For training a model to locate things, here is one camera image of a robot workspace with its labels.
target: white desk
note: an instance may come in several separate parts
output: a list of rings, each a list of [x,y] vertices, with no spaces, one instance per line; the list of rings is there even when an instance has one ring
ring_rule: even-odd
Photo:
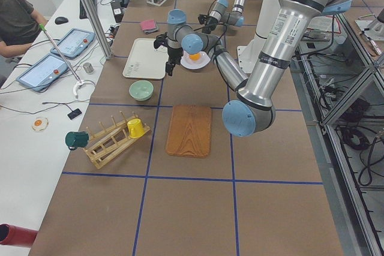
[[[105,31],[115,24],[112,10],[109,5],[98,5],[98,16]],[[55,18],[65,16],[68,23],[55,24]],[[71,28],[80,28],[92,31],[88,19],[79,19],[79,0],[64,0],[49,23],[46,25],[52,38],[60,39]],[[36,43],[45,40],[41,33]],[[82,59],[92,48],[98,45],[97,39],[91,46],[71,63],[74,65]],[[33,64],[49,53],[52,45],[49,42],[31,48],[20,63]],[[81,79],[90,79],[97,82],[104,63],[101,48],[96,48],[87,60],[94,67],[92,74],[86,74],[83,69],[78,70]],[[26,68],[16,68],[7,82],[6,87],[13,82]],[[66,78],[54,82],[42,94],[25,90],[9,94],[6,91],[23,89],[18,82],[9,88],[0,90],[0,105],[11,109],[36,112],[53,104],[42,102],[68,103],[76,100],[73,95],[73,86],[76,79],[70,74]],[[92,85],[84,85],[78,90],[79,100],[88,100],[94,90]],[[36,115],[23,114],[10,110],[0,109],[0,222],[38,230],[46,213],[49,201],[55,190],[62,168],[65,164],[69,149],[65,145],[65,135],[69,131],[77,131],[86,112],[88,103],[69,104],[74,110],[79,108],[83,114],[70,120],[67,106],[59,106]],[[36,117],[48,118],[48,127],[42,132],[35,132],[31,125]],[[28,248],[0,246],[0,255],[21,256],[27,255]]]

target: wooden cutting board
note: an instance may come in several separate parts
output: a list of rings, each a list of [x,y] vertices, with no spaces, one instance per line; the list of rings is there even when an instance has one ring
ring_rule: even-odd
[[[166,152],[172,156],[204,158],[211,150],[212,111],[204,106],[174,106]]]

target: person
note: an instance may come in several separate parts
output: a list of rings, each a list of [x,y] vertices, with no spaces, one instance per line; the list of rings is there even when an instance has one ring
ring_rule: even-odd
[[[0,55],[12,58],[24,54],[47,20],[26,0],[0,0]]]

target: green bowl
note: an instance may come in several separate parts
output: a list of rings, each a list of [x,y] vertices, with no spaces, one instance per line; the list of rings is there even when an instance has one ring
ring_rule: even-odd
[[[130,86],[130,95],[138,101],[145,101],[152,97],[154,86],[147,80],[139,80]]]

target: yellow cup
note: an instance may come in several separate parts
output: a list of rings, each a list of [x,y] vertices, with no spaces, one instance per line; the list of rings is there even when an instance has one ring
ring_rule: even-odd
[[[139,138],[145,133],[142,121],[139,118],[128,121],[128,130],[131,138]]]

